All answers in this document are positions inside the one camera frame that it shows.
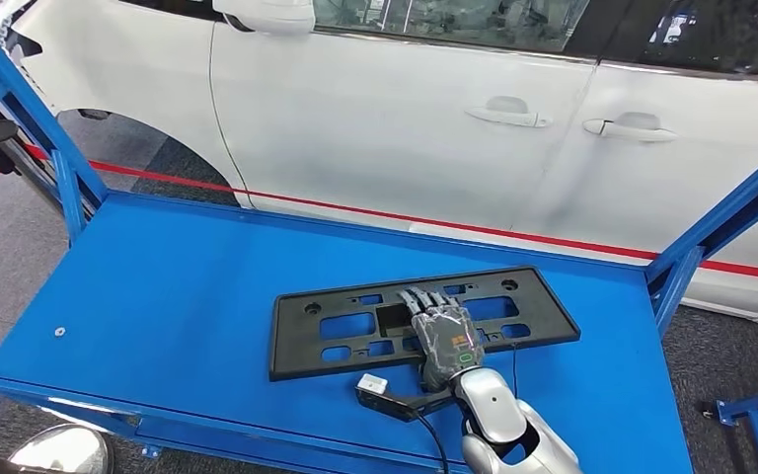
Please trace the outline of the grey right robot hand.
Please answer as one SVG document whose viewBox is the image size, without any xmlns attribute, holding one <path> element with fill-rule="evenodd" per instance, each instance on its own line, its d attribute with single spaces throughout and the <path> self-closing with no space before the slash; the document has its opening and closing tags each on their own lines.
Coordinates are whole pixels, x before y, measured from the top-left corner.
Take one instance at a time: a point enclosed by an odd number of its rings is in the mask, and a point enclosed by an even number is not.
<svg viewBox="0 0 758 474">
<path fill-rule="evenodd" d="M 470 312 L 455 297 L 416 286 L 398 292 L 425 360 L 421 377 L 428 392 L 445 389 L 461 373 L 479 367 L 485 351 Z"/>
</svg>

